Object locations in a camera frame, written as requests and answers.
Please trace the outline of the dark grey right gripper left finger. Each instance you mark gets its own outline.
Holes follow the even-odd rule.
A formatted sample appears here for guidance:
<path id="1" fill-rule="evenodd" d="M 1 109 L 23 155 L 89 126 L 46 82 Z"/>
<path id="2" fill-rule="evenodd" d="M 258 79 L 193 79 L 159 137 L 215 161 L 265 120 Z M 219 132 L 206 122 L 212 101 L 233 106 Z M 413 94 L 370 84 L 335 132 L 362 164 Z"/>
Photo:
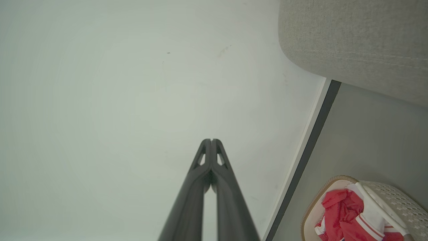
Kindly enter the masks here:
<path id="1" fill-rule="evenodd" d="M 158 241 L 202 241 L 204 195 L 210 187 L 211 139 L 202 140 Z"/>

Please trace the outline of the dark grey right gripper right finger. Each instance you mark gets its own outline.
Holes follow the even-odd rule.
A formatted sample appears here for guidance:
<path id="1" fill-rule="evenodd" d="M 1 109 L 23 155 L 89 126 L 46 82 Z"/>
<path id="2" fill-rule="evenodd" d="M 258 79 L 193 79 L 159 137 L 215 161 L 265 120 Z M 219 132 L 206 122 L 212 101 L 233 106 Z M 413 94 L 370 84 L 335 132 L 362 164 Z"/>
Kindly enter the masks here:
<path id="1" fill-rule="evenodd" d="M 223 143 L 212 140 L 218 241 L 261 241 Z"/>

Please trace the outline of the red clothing white striped cuffs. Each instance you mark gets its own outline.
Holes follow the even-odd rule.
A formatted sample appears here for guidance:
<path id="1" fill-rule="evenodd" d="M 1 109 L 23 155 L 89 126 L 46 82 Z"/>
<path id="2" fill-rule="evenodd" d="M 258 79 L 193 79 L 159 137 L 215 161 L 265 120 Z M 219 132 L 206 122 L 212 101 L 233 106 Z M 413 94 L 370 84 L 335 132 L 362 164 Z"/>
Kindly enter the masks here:
<path id="1" fill-rule="evenodd" d="M 327 192 L 323 219 L 314 227 L 322 241 L 404 241 L 371 204 L 350 189 Z"/>

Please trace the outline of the white laundry basket brown rim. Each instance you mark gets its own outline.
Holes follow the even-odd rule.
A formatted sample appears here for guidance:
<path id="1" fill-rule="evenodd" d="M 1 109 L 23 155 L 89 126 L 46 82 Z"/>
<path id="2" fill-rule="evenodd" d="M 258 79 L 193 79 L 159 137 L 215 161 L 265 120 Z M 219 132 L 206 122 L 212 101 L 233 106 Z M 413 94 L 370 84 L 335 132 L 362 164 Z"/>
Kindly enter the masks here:
<path id="1" fill-rule="evenodd" d="M 404 241 L 428 241 L 428 212 L 394 186 L 358 180 L 347 188 L 371 204 Z"/>

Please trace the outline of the white and dark baseboard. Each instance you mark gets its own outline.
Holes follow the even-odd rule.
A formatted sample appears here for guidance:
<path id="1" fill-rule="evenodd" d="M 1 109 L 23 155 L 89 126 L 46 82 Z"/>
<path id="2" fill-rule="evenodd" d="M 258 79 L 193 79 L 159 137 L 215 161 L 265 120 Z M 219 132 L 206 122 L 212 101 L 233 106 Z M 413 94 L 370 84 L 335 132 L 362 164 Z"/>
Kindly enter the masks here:
<path id="1" fill-rule="evenodd" d="M 301 180 L 313 149 L 315 148 L 340 87 L 340 81 L 328 78 L 323 79 L 262 241 L 273 241 L 284 214 L 298 187 L 298 183 Z"/>

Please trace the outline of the grey fabric sofa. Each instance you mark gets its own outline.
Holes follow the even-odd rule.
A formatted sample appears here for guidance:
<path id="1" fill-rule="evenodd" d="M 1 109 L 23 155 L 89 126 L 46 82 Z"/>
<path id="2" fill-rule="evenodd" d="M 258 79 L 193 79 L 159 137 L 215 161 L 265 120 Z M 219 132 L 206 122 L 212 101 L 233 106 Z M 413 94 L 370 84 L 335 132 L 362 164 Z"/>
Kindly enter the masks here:
<path id="1" fill-rule="evenodd" d="M 428 0 L 280 0 L 278 35 L 310 73 L 428 108 Z"/>

